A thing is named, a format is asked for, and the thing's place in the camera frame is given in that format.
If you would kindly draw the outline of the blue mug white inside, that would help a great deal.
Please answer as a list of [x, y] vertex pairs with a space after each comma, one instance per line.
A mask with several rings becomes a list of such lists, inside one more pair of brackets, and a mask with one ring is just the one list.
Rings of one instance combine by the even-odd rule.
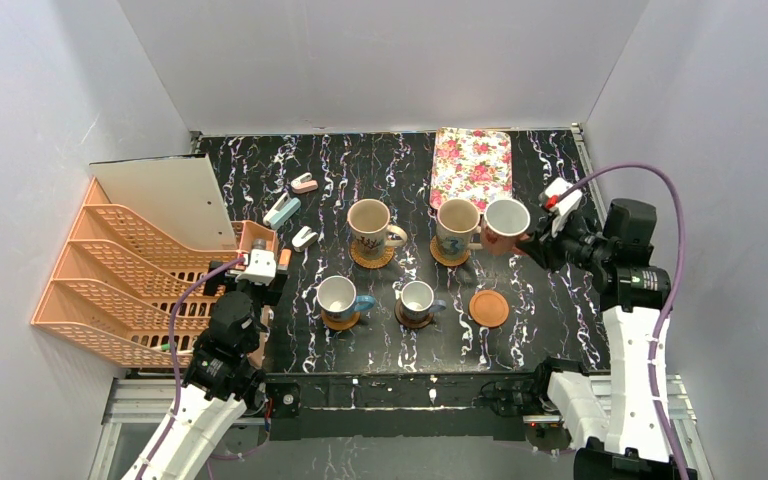
[[355, 312], [366, 312], [376, 306], [370, 295], [359, 295], [355, 284], [347, 277], [334, 275], [324, 279], [317, 287], [316, 300], [321, 311], [334, 319], [346, 319]]

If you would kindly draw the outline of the pink floral mug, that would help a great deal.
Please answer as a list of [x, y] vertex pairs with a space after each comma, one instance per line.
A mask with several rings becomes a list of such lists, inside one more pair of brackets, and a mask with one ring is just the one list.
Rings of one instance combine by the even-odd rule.
[[490, 202], [483, 213], [480, 243], [492, 255], [511, 252], [531, 224], [531, 214], [520, 201], [499, 198]]

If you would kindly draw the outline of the light wooden coaster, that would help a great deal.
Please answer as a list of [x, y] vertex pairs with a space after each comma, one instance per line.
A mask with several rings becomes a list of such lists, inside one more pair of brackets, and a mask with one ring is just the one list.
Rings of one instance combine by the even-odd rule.
[[358, 323], [361, 318], [361, 313], [355, 312], [349, 315], [346, 319], [340, 320], [332, 318], [326, 311], [322, 310], [320, 318], [328, 329], [333, 331], [345, 331], [351, 329]]
[[497, 328], [507, 321], [510, 307], [500, 293], [494, 290], [481, 290], [471, 298], [469, 314], [477, 324], [486, 328]]

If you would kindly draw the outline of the tall beige mug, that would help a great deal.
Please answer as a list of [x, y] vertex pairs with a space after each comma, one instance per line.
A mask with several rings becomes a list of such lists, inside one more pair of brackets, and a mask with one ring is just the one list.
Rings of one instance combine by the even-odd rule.
[[436, 234], [445, 255], [455, 257], [465, 250], [481, 250], [475, 241], [481, 232], [481, 213], [469, 200], [451, 198], [437, 209]]

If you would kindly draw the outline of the floral tray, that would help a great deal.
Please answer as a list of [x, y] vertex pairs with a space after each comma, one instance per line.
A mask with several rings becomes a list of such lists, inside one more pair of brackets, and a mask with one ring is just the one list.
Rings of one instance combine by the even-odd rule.
[[452, 198], [472, 202], [479, 211], [512, 195], [512, 141], [508, 133], [444, 127], [435, 134], [430, 206]]

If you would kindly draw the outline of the woven rattan coaster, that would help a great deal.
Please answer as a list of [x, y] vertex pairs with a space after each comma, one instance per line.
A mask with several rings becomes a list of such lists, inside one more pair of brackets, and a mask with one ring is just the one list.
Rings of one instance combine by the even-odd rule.
[[445, 255], [436, 236], [431, 239], [429, 246], [434, 260], [439, 264], [450, 268], [464, 264], [471, 256], [471, 251], [469, 249], [455, 257]]
[[366, 269], [380, 269], [385, 267], [394, 257], [395, 254], [395, 248], [394, 247], [386, 247], [383, 250], [383, 253], [381, 256], [377, 258], [366, 258], [361, 253], [361, 244], [358, 240], [353, 240], [350, 245], [350, 256], [351, 259], [360, 267], [366, 268]]

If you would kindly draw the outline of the dark walnut wooden coaster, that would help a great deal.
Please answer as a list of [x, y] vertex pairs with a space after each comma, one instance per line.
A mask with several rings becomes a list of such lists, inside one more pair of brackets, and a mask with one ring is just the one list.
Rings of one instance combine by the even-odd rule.
[[406, 310], [402, 304], [398, 304], [395, 309], [395, 316], [397, 321], [408, 329], [421, 329], [429, 325], [433, 321], [434, 314], [428, 313], [421, 319], [411, 319], [406, 314]]

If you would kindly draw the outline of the small grey heart mug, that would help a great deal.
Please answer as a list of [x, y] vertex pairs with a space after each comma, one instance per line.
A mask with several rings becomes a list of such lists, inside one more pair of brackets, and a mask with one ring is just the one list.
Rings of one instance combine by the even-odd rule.
[[411, 319], [421, 319], [428, 313], [439, 313], [447, 309], [444, 300], [437, 299], [433, 288], [426, 282], [415, 280], [407, 283], [400, 294], [402, 304]]

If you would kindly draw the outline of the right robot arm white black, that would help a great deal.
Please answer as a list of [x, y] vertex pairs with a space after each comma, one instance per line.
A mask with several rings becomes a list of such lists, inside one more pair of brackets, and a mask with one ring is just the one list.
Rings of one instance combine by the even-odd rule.
[[651, 265], [654, 206], [610, 204], [603, 228], [575, 208], [536, 208], [520, 248], [540, 267], [575, 266], [591, 274], [610, 349], [610, 406], [591, 372], [571, 360], [537, 369], [543, 399], [554, 405], [574, 450], [576, 479], [695, 479], [668, 416], [662, 335], [669, 326], [669, 274]]

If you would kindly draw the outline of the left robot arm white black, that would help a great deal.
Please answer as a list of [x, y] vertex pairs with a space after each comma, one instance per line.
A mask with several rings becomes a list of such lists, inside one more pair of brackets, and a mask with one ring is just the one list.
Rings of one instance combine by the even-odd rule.
[[269, 335], [269, 315], [288, 278], [291, 256], [288, 249], [273, 253], [253, 248], [231, 261], [214, 260], [173, 304], [170, 331], [196, 290], [207, 296], [224, 290], [207, 328], [193, 345], [186, 368], [180, 366], [176, 340], [169, 340], [173, 400], [125, 478], [195, 478], [222, 436], [264, 392], [261, 349]]

